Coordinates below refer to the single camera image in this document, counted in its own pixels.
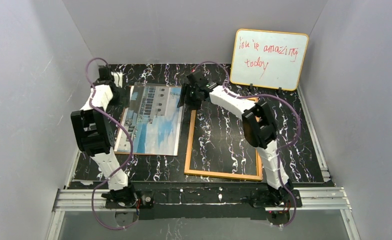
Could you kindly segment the yellow wooden picture frame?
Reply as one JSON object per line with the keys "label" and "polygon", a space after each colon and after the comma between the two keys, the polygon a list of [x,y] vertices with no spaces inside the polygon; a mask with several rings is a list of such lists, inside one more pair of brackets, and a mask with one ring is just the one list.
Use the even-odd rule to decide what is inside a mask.
{"label": "yellow wooden picture frame", "polygon": [[184,174],[260,182],[263,168],[244,138],[241,121],[225,108],[204,103],[190,111]]}

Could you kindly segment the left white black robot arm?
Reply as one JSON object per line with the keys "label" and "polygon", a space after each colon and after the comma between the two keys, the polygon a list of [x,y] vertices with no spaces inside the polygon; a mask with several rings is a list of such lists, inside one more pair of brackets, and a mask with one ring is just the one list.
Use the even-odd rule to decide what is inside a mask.
{"label": "left white black robot arm", "polygon": [[98,68],[99,78],[90,88],[90,96],[80,110],[70,114],[71,123],[79,150],[96,162],[108,189],[117,193],[128,187],[127,174],[120,167],[114,153],[115,134],[109,118],[100,111],[108,106],[128,106],[130,90],[123,88],[123,77],[113,72],[110,66]]}

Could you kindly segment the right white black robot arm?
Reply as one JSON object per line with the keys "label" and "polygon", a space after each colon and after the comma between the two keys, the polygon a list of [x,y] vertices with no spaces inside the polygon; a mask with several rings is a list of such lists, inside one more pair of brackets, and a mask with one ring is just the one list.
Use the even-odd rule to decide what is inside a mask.
{"label": "right white black robot arm", "polygon": [[227,90],[197,70],[187,76],[177,106],[186,105],[190,110],[199,110],[205,101],[224,108],[241,120],[245,140],[261,158],[270,197],[275,202],[284,201],[291,191],[291,182],[279,160],[278,126],[268,103],[253,101],[249,96]]}

